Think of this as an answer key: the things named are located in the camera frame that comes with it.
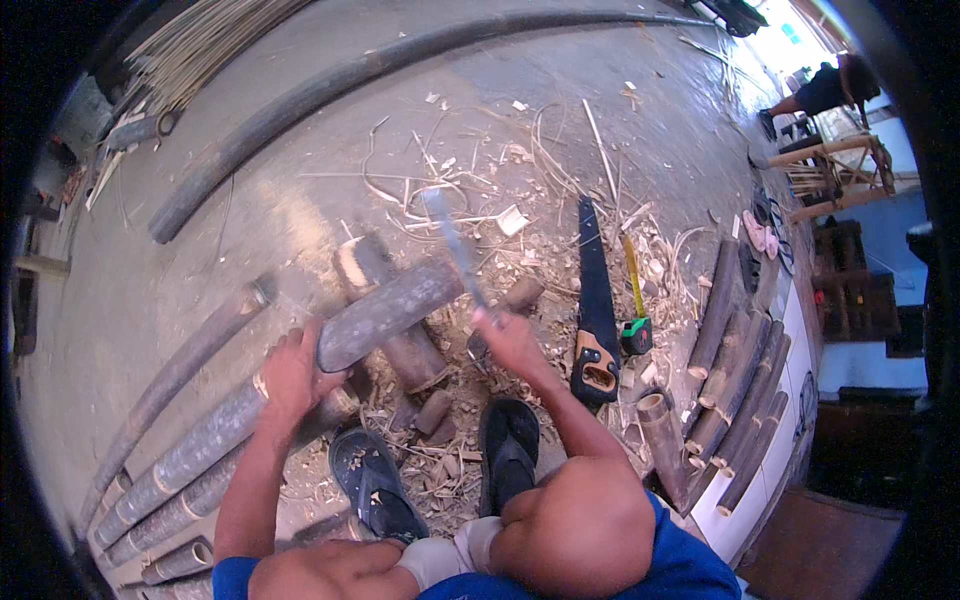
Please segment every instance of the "foot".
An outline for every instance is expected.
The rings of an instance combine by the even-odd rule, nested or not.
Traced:
[[[760,125],[763,127],[763,133],[772,142],[777,141],[777,127],[774,125],[774,117],[770,114],[770,109],[765,108],[756,114],[760,119]]]
[[[511,498],[533,489],[539,448],[540,422],[529,406],[511,397],[487,404],[480,418],[480,517],[500,516]]]
[[[328,457],[330,472],[349,498],[350,508],[375,535],[407,544],[429,537],[380,436],[359,427],[351,429],[336,437]]]

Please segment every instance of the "window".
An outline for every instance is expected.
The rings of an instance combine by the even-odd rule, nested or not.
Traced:
[[[783,23],[780,26],[780,30],[790,39],[791,42],[795,44],[800,43],[800,36],[797,35],[797,32],[787,23]]]

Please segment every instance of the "man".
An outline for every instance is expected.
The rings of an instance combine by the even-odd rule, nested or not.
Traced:
[[[549,366],[530,324],[477,311],[496,361],[526,380],[570,457],[535,486],[540,426],[512,398],[484,410],[480,517],[428,538],[382,439],[338,436],[331,471],[381,541],[329,540],[274,555],[283,461],[300,419],[344,373],[315,368],[319,321],[292,330],[263,366],[267,407],[217,518],[214,595],[247,598],[739,598],[730,568],[670,521],[613,435]]]
[[[813,76],[809,84],[802,86],[792,96],[787,96],[773,108],[765,108],[759,113],[763,132],[770,141],[777,139],[777,128],[774,127],[774,117],[792,112],[803,111],[806,116],[812,117],[824,110],[847,105],[854,105],[860,111],[860,120],[864,129],[869,129],[867,113],[863,103],[875,98],[880,93],[874,74],[870,72],[866,61],[852,54],[837,55],[839,69],[833,68],[828,62],[820,65],[820,70]]]

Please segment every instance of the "pink slipper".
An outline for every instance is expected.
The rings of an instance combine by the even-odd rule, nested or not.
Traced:
[[[774,234],[769,225],[767,226],[765,233],[765,252],[767,252],[767,258],[770,260],[777,260],[777,254],[780,253],[780,240],[777,239],[777,235]]]
[[[767,234],[763,226],[756,221],[754,213],[749,210],[743,211],[743,228],[747,230],[747,236],[750,243],[754,245],[757,252],[764,252],[767,248]]]

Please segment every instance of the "concrete floor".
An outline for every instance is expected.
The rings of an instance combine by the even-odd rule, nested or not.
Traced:
[[[584,3],[537,3],[564,5]],[[617,0],[593,0],[587,6],[636,9],[635,4]],[[678,13],[658,2],[644,6],[648,12]],[[637,194],[647,190],[646,200],[655,202],[667,238],[690,227],[709,226],[708,208],[729,230],[732,216],[750,207],[756,182],[746,160],[748,142],[726,114],[720,63],[677,39],[688,36],[715,48],[715,31],[604,26],[492,39],[367,85],[309,116],[257,154],[232,182],[221,185],[172,243],[159,246],[149,238],[147,222],[191,161],[202,156],[211,141],[306,77],[393,41],[401,32],[411,35],[451,20],[530,7],[526,0],[418,0],[402,5],[380,0],[362,6],[324,0],[310,5],[254,44],[202,90],[159,149],[140,148],[125,157],[91,212],[80,203],[70,206],[71,214],[80,212],[72,238],[66,225],[40,226],[43,253],[70,254],[72,270],[65,284],[44,282],[39,287],[37,350],[23,364],[19,408],[36,474],[64,533],[111,437],[144,387],[241,283],[262,273],[275,274],[276,304],[228,342],[163,412],[127,462],[134,478],[252,372],[279,334],[302,324],[309,314],[330,314],[343,305],[330,256],[348,240],[344,225],[354,234],[378,230],[400,265],[424,253],[442,252],[442,246],[410,240],[390,225],[387,204],[368,193],[359,178],[302,176],[359,172],[368,152],[368,131],[385,116],[390,118],[378,130],[370,172],[422,174],[420,152],[410,143],[410,131],[424,136],[436,127],[430,153],[438,161],[456,156],[467,168],[477,138],[464,134],[485,132],[492,141],[478,152],[477,172],[482,173],[486,165],[497,162],[500,144],[523,139],[516,129],[473,108],[522,119],[525,115],[510,107],[519,100],[531,107],[529,122],[529,112],[558,103],[543,116],[545,132],[555,132],[563,124],[563,143],[552,154],[571,175],[601,189],[596,183],[601,163],[580,106],[587,98],[604,141],[615,144],[625,157],[624,181]],[[754,79],[769,83],[750,52],[736,48],[734,56]],[[642,104],[636,112],[619,93],[625,81],[637,86]],[[438,121],[440,102],[423,101],[430,92],[441,94],[450,107],[443,121]],[[737,92],[732,118],[756,151],[772,154],[753,114],[776,98],[773,87],[761,90],[739,78]],[[558,205],[512,197],[512,190],[529,187],[524,182],[530,171],[503,170],[499,177],[508,193],[492,199],[487,209],[498,212],[520,204],[538,217],[525,235],[540,232],[551,240],[569,240],[575,234],[573,202],[565,203],[558,226]],[[771,187],[776,189],[768,191],[787,201],[782,182]],[[400,194],[401,189],[394,186],[392,191]],[[214,255],[230,195],[221,249]],[[480,211],[486,201],[468,193],[472,212]],[[703,234],[686,247],[690,257],[681,266],[691,289],[697,275],[712,270],[718,241],[715,234]],[[576,272],[574,266],[563,276]],[[487,283],[496,288],[495,281]],[[565,308],[546,311],[550,319],[562,318],[564,310],[569,316],[572,300],[565,301]],[[629,309],[620,300],[618,306]],[[548,325],[540,319],[541,331]],[[451,362],[462,363],[466,333],[447,333]],[[691,322],[666,342],[675,345],[677,367],[685,364],[694,338]],[[687,401],[692,390],[684,380],[676,374],[671,383],[678,404]],[[307,453],[322,454],[313,446]],[[321,459],[318,464],[325,464]],[[302,461],[304,468],[308,462]],[[318,502],[316,494],[306,503],[297,498],[290,492],[280,503],[278,521],[286,523],[278,530],[281,537],[291,536],[295,525],[299,528],[345,507],[342,500]],[[199,533],[212,537],[214,518],[183,532],[152,556]],[[138,573],[139,565],[128,564],[109,578],[123,583],[136,580]]]

